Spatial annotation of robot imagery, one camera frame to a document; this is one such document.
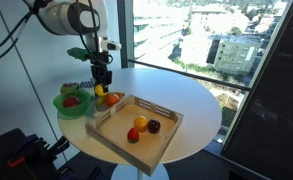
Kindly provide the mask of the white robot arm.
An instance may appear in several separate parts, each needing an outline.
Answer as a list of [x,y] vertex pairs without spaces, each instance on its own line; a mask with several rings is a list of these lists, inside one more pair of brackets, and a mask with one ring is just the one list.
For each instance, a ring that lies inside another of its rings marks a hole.
[[96,85],[108,88],[113,61],[110,51],[121,45],[108,35],[108,12],[105,0],[23,0],[41,25],[55,35],[78,35],[84,48],[71,48],[67,53],[81,61],[89,60]]

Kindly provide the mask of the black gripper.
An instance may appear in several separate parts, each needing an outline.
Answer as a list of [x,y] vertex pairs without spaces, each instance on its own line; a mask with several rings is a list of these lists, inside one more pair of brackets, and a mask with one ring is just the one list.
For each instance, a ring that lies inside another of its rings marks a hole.
[[113,62],[113,57],[107,51],[98,52],[93,54],[90,62],[95,84],[110,85],[112,83],[112,71],[109,71],[107,66]]

